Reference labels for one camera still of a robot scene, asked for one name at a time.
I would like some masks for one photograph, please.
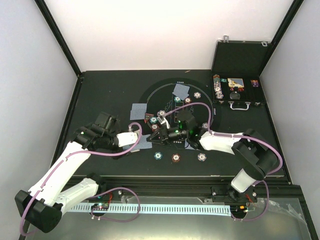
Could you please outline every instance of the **blue poker chip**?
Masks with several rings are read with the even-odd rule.
[[[204,153],[199,153],[198,154],[198,160],[203,162],[207,159],[207,156]]]
[[[154,154],[154,158],[157,159],[157,160],[160,160],[162,159],[162,153],[157,151],[155,154]]]
[[[156,122],[158,122],[158,119],[155,116],[150,118],[150,123],[155,124]]]

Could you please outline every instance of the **black metal frame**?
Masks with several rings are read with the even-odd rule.
[[[276,33],[272,39],[271,48],[267,52],[265,59],[264,59],[264,62],[261,65],[260,74],[265,69],[269,59],[271,58],[272,54],[276,50],[280,40],[285,35],[285,32],[287,31],[289,25],[291,24],[292,20],[294,19],[296,13],[298,12],[298,10],[303,2],[304,2],[304,0],[293,0],[293,3],[291,4],[288,12],[286,13],[284,19],[282,20],[282,23],[280,24],[280,27],[278,28],[278,30],[276,31]]]
[[[51,15],[46,3],[44,0],[34,0],[39,7],[41,13],[43,14],[47,24],[49,25],[51,31],[53,32],[56,40],[58,41],[62,51],[64,52],[66,58],[68,59],[70,65],[72,66],[75,74],[78,77],[72,99],[65,117],[65,121],[61,130],[61,134],[57,143],[57,147],[53,156],[52,164],[58,159],[59,155],[62,153],[64,144],[66,141],[66,136],[68,132],[68,128],[70,126],[70,122],[75,110],[75,106],[78,100],[78,96],[80,93],[80,89],[84,80],[84,75],[79,69],[66,41],[63,38],[62,33],[60,32],[53,16]],[[271,55],[275,51],[276,47],[278,46],[281,38],[285,34],[287,28],[289,27],[291,21],[293,20],[294,16],[296,15],[298,9],[300,8],[301,4],[304,0],[294,0],[291,7],[289,8],[287,14],[285,15],[279,29],[277,30],[271,44],[272,47],[268,51],[265,56],[265,60],[261,65],[260,73],[262,73],[263,69],[267,65]],[[271,118],[271,114],[269,108],[267,106],[268,115],[270,118],[270,122],[272,124],[273,130],[275,132],[275,127]],[[288,173],[288,168],[284,164],[285,171]],[[133,189],[138,195],[140,196],[174,196],[174,197],[212,197],[212,185],[223,185],[228,182],[228,178],[222,179],[216,178],[212,180],[212,178],[202,178],[199,180],[197,179],[170,179],[166,177],[139,177],[139,178],[132,178],[132,177],[103,177],[104,180],[109,184],[109,187],[127,187]],[[283,179],[278,180],[271,180],[268,179],[267,183],[269,186],[269,192],[271,198],[298,198],[305,220],[307,222],[307,226],[310,232],[312,239],[318,239],[315,226],[312,222],[309,209],[306,204],[306,200],[303,196],[303,192],[301,187],[298,185],[291,185],[291,178],[287,176],[288,181]],[[82,177],[72,177],[65,188],[69,188],[74,186],[75,184],[79,183],[82,180]],[[265,197],[266,190],[263,185],[258,185],[255,187],[258,196]],[[29,223],[26,222],[25,224],[25,231],[29,228]]]
[[[53,35],[55,36],[55,39],[59,43],[65,57],[68,59],[71,67],[73,68],[73,71],[77,77],[80,77],[82,72],[80,71],[80,68],[78,67],[78,64],[76,63],[76,60],[74,56],[72,55],[64,37],[62,36],[62,33],[60,32],[56,21],[54,20],[54,17],[51,15],[51,12],[49,11],[49,8],[47,7],[47,4],[44,0],[34,0],[37,4],[38,8],[40,9],[44,19],[46,20],[46,23],[50,27]]]

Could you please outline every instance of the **wire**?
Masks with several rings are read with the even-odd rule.
[[[112,192],[110,192],[110,193],[109,193],[109,201],[108,201],[108,204],[111,203],[112,197],[113,197],[113,196],[112,196]]]
[[[186,104],[186,105],[183,105],[183,106],[180,106],[180,107],[177,107],[177,108],[175,108],[175,109],[173,109],[173,110],[171,110],[171,111],[168,111],[165,115],[164,115],[164,117],[166,117],[166,116],[168,116],[168,115],[170,115],[170,114],[172,114],[172,113],[174,113],[174,112],[176,112],[176,111],[178,111],[178,110],[180,110],[180,109],[184,109],[184,108],[186,108],[186,107],[188,107],[188,106],[192,106],[192,105],[202,105],[202,106],[205,106],[207,109],[208,109],[208,112],[209,112],[209,117],[208,117],[208,132],[209,133],[212,133],[212,131],[210,130],[210,123],[211,123],[211,110],[210,110],[210,107],[207,105],[207,104],[205,104],[205,103],[203,103],[203,102],[192,102],[192,103],[189,103],[189,104]]]
[[[203,103],[203,102],[192,102],[192,103],[189,103],[187,105],[183,105],[183,106],[177,107],[177,108],[167,112],[164,116],[166,117],[166,116],[168,116],[168,115],[170,115],[170,114],[172,114],[172,113],[174,113],[174,112],[176,112],[176,111],[178,111],[180,109],[183,109],[183,108],[185,108],[187,106],[191,106],[191,105],[202,105],[202,106],[205,106],[208,109],[209,119],[208,119],[208,128],[207,129],[208,129],[208,132],[211,133],[212,135],[217,136],[217,137],[247,139],[247,140],[251,140],[251,141],[257,142],[259,144],[262,144],[262,145],[266,146],[267,148],[269,148],[277,156],[277,158],[279,159],[279,166],[276,167],[274,170],[268,172],[267,175],[273,174],[273,173],[277,172],[278,170],[280,170],[282,168],[284,161],[283,161],[280,153],[273,146],[268,144],[267,142],[262,141],[262,140],[260,140],[258,138],[255,138],[255,137],[251,137],[251,136],[236,135],[236,134],[224,133],[224,132],[213,132],[210,129],[210,124],[209,124],[210,120],[211,120],[211,110],[210,110],[209,106],[207,104]]]
[[[251,200],[251,198],[249,197],[248,194],[246,194],[245,196],[246,196],[246,198],[249,200],[249,206],[250,206],[250,203],[253,203],[253,205],[256,206],[255,203],[254,203],[254,201]]]
[[[70,158],[71,156],[73,155],[76,155],[76,154],[93,154],[93,155],[100,155],[100,156],[107,156],[107,157],[117,157],[117,156],[121,156],[121,155],[124,155],[124,154],[127,154],[128,152],[130,152],[137,144],[138,142],[140,141],[140,138],[141,138],[141,135],[142,135],[142,127],[139,123],[137,122],[132,122],[131,124],[129,124],[129,129],[131,129],[131,127],[133,125],[136,125],[139,127],[139,130],[140,130],[140,134],[138,136],[138,139],[137,141],[130,147],[128,148],[127,150],[125,151],[122,151],[122,152],[118,152],[118,153],[103,153],[103,152],[96,152],[96,151],[76,151],[76,152],[73,152],[73,153],[70,153],[68,156],[66,156],[66,160],[68,158]],[[45,178],[45,180],[43,181],[42,185],[40,186],[41,189],[43,189],[43,187],[46,185],[46,183],[48,182],[48,180],[50,179],[50,177],[54,174],[54,172],[58,169],[58,167],[64,162],[65,160],[61,160],[53,169],[52,171],[48,174],[48,176]],[[21,220],[20,220],[20,225],[19,225],[19,230],[20,230],[20,234],[22,236],[29,236],[29,235],[32,235],[34,233],[36,233],[37,229],[34,230],[34,231],[31,231],[31,232],[28,232],[26,233],[24,231],[24,223],[25,223],[25,218],[26,218],[26,215],[32,205],[32,203],[35,201],[36,197],[38,196],[38,194],[41,192],[41,190],[38,190],[35,195],[31,198],[31,200],[29,201],[29,203],[27,204],[27,206],[25,207],[24,211],[23,211],[23,214],[21,216]]]
[[[115,188],[112,188],[112,189],[110,189],[110,190],[108,190],[108,191],[105,191],[105,192],[103,192],[103,193],[100,193],[100,194],[98,194],[98,195],[95,195],[95,196],[92,196],[92,197],[89,197],[89,198],[90,198],[90,199],[91,199],[91,198],[96,198],[96,197],[99,197],[99,196],[102,196],[102,195],[111,193],[111,192],[113,192],[113,191],[115,191],[115,190],[125,190],[125,191],[128,191],[128,192],[132,193],[132,194],[135,196],[135,198],[136,198],[136,200],[137,200],[137,202],[138,202],[138,209],[137,209],[137,211],[136,211],[136,214],[135,214],[133,217],[127,219],[127,220],[118,220],[118,219],[113,219],[113,218],[109,218],[109,217],[103,217],[103,216],[99,216],[99,217],[98,217],[98,216],[95,216],[95,215],[94,215],[94,210],[97,210],[98,208],[93,208],[93,209],[91,210],[91,213],[90,213],[91,216],[92,216],[93,218],[108,220],[108,221],[117,222],[117,223],[128,223],[128,222],[131,222],[131,221],[135,220],[135,219],[138,217],[139,212],[140,212],[140,210],[141,210],[140,199],[139,199],[138,195],[137,195],[134,191],[132,191],[131,189],[129,189],[129,188],[121,187],[121,186],[120,186],[120,187],[115,187]]]
[[[266,190],[266,203],[265,203],[265,207],[264,207],[263,212],[262,212],[259,216],[256,216],[256,217],[250,218],[250,219],[236,218],[236,217],[231,213],[231,217],[232,217],[234,220],[244,221],[244,222],[250,222],[250,221],[257,220],[257,219],[261,218],[263,215],[266,214],[266,212],[267,212],[267,210],[268,210],[268,207],[269,207],[269,188],[268,188],[268,185],[267,185],[266,181],[262,180],[260,183],[263,183],[263,184],[265,185],[265,190]]]
[[[63,162],[64,162],[64,160],[61,160],[61,161],[54,167],[54,169],[48,174],[48,176],[45,178],[45,180],[43,181],[42,185],[40,186],[41,189],[46,185],[46,183],[47,183],[47,181],[49,180],[49,178],[52,176],[52,174],[54,174],[54,172],[57,170],[57,168],[58,168]],[[24,212],[23,212],[23,214],[22,214],[22,216],[21,216],[19,229],[20,229],[20,234],[21,234],[22,236],[29,236],[29,235],[32,235],[32,234],[36,233],[36,231],[37,231],[37,229],[36,229],[36,230],[34,230],[34,231],[25,233],[25,231],[24,231],[24,224],[25,224],[26,215],[27,215],[27,213],[28,213],[28,211],[29,211],[32,203],[34,202],[34,200],[36,199],[36,197],[38,196],[38,194],[39,194],[40,192],[41,192],[40,190],[36,191],[35,195],[31,198],[31,200],[29,201],[29,203],[26,205],[25,210],[24,210]]]
[[[185,108],[186,106],[191,106],[191,105],[202,105],[202,106],[205,106],[205,107],[208,109],[209,119],[208,119],[208,128],[207,128],[207,129],[208,129],[208,132],[209,132],[210,134],[212,134],[212,135],[214,135],[214,136],[217,136],[217,137],[247,139],[247,140],[249,140],[249,141],[257,142],[257,143],[259,143],[259,144],[261,144],[261,145],[264,145],[264,146],[266,146],[267,148],[269,148],[269,149],[277,156],[277,158],[279,159],[279,165],[278,165],[278,167],[276,167],[275,169],[273,169],[273,170],[271,170],[270,172],[268,172],[267,175],[273,174],[273,173],[277,172],[278,170],[280,170],[280,169],[282,168],[284,161],[283,161],[280,153],[279,153],[273,146],[271,146],[270,144],[268,144],[267,142],[264,142],[264,141],[262,141],[262,140],[260,140],[260,139],[258,139],[258,138],[251,137],[251,136],[236,135],[236,134],[224,133],[224,132],[213,132],[212,130],[210,130],[210,124],[209,124],[209,123],[210,123],[210,120],[211,120],[211,110],[210,110],[209,106],[208,106],[207,104],[203,103],[203,102],[193,102],[193,103],[189,103],[189,104],[187,104],[187,105],[181,106],[181,107],[177,107],[176,109],[167,112],[164,116],[166,117],[167,115],[170,115],[170,114],[172,114],[172,113],[174,113],[174,112],[176,112],[176,111],[178,111],[178,110],[180,110],[180,109]],[[259,216],[254,217],[254,218],[252,218],[252,219],[239,219],[239,218],[235,218],[235,216],[233,216],[233,215],[231,214],[231,216],[232,216],[235,220],[241,220],[241,221],[246,221],[246,222],[248,222],[248,221],[253,221],[253,220],[257,220],[257,219],[261,218],[261,217],[267,212],[268,206],[269,206],[269,188],[268,188],[267,183],[266,183],[264,180],[262,180],[262,181],[256,181],[256,182],[254,182],[253,185],[255,186],[255,185],[257,185],[257,184],[259,184],[259,183],[261,183],[261,182],[264,183],[264,185],[265,185],[265,188],[266,188],[266,197],[267,197],[267,198],[266,198],[266,205],[265,205],[264,211],[263,211]]]

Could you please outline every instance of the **white poker chip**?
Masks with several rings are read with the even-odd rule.
[[[203,128],[203,129],[207,129],[207,128],[208,128],[208,123],[206,123],[206,122],[203,123],[203,124],[202,124],[202,128]]]
[[[156,115],[157,115],[158,117],[160,117],[160,116],[164,116],[165,114],[166,114],[166,112],[165,112],[165,111],[160,110],[160,111],[158,111],[158,112],[157,112],[157,114],[156,114]]]
[[[217,99],[223,99],[223,98],[224,98],[224,95],[221,93],[221,94],[217,95],[216,98],[217,98]]]
[[[193,95],[196,99],[201,98],[201,93],[200,92],[195,92]]]
[[[198,154],[198,160],[203,162],[207,159],[207,156],[204,153],[199,153]]]

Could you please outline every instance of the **poker chip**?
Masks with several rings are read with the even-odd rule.
[[[217,99],[223,99],[223,98],[224,98],[224,95],[223,95],[222,91],[217,91],[217,92],[215,93],[215,95],[216,95],[216,98],[217,98]]]
[[[186,104],[191,103],[191,98],[190,98],[190,97],[187,97],[187,98],[184,100],[184,102],[185,102]]]
[[[149,121],[150,121],[150,123],[155,124],[156,122],[158,122],[158,119],[155,116],[153,116],[150,118]]]
[[[151,125],[152,132],[156,131],[159,128],[157,124]]]
[[[215,89],[215,88],[220,88],[221,87],[221,84],[220,84],[220,82],[215,82],[214,84],[213,84],[213,88]]]
[[[160,111],[158,111],[158,112],[157,112],[157,114],[156,114],[156,115],[157,115],[158,117],[160,117],[160,116],[164,116],[165,114],[166,114],[166,112],[165,112],[165,111],[160,110]]]
[[[179,102],[181,101],[181,99],[180,99],[180,97],[176,96],[176,97],[174,98],[174,101],[175,101],[176,103],[179,103]]]
[[[172,155],[172,161],[174,162],[174,163],[177,163],[177,162],[179,162],[180,161],[180,155],[179,154],[173,154]]]
[[[159,151],[157,151],[157,152],[154,154],[154,158],[155,158],[156,160],[162,159],[162,153],[159,152]]]
[[[201,93],[200,92],[195,92],[193,95],[196,99],[201,98]]]
[[[202,128],[203,128],[203,129],[207,129],[207,128],[208,128],[208,123],[206,123],[206,122],[203,123],[203,124],[202,124]]]
[[[207,156],[204,153],[198,154],[198,160],[204,162],[207,159]]]

